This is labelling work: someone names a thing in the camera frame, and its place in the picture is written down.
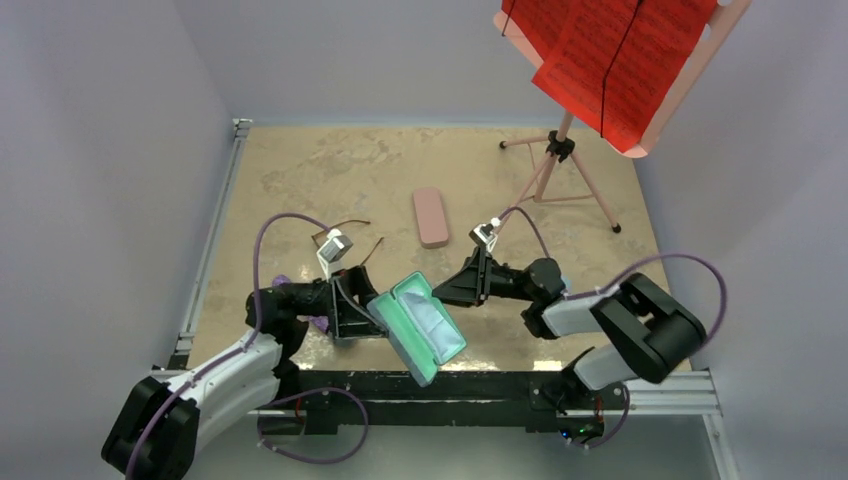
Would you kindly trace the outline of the pink glasses case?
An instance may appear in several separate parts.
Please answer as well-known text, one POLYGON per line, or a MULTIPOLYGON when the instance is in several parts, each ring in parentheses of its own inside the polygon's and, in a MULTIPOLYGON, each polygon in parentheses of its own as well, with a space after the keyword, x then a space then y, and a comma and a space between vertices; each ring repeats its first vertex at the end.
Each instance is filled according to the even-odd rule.
POLYGON ((441 192, 435 187, 422 187, 412 193, 418 238, 423 248, 441 248, 450 234, 441 192))

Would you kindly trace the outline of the grey glasses case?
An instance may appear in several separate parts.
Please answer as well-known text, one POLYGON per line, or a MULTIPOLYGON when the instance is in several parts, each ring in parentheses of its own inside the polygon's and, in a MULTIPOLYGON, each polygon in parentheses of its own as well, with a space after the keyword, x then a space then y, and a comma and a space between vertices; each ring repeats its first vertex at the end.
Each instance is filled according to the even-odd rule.
POLYGON ((464 335, 420 271, 415 271, 367 304, 376 323, 412 378, 430 385, 440 367, 467 346, 464 335))

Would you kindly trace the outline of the brown frame glasses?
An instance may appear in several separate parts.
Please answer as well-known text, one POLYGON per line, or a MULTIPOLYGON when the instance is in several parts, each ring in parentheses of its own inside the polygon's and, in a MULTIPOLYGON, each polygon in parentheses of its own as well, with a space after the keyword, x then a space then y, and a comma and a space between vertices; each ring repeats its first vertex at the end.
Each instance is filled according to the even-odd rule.
POLYGON ((377 233, 376 228, 370 220, 344 220, 332 224, 330 229, 338 229, 351 239, 353 243, 353 261, 358 265, 365 265, 375 252, 384 245, 386 239, 384 235, 377 233))

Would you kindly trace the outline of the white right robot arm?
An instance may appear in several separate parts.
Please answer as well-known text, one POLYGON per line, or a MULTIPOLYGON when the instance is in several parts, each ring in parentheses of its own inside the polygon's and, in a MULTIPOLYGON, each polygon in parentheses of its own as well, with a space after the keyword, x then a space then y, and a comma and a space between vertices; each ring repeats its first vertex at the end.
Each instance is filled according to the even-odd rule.
POLYGON ((552 258, 514 269, 476 248, 433 294, 464 308, 480 306, 491 296, 526 301, 522 320, 544 340, 605 334, 608 345, 580 354, 546 387, 576 407, 588 405, 609 385, 633 379, 662 383, 710 338, 701 320, 636 267, 592 292, 570 294, 552 258))

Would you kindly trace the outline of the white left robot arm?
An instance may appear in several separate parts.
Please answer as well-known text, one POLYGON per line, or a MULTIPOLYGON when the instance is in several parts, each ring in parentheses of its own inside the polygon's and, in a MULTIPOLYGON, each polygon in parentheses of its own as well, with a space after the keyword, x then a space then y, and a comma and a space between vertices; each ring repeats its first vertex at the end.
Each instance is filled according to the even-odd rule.
POLYGON ((325 317, 335 336, 383 337, 369 315, 378 293, 363 266, 330 279, 283 283, 251 292, 246 333, 191 370, 136 383, 101 448, 101 459, 127 479, 181 479, 195 456, 249 411, 284 409, 297 399, 306 317, 325 317))

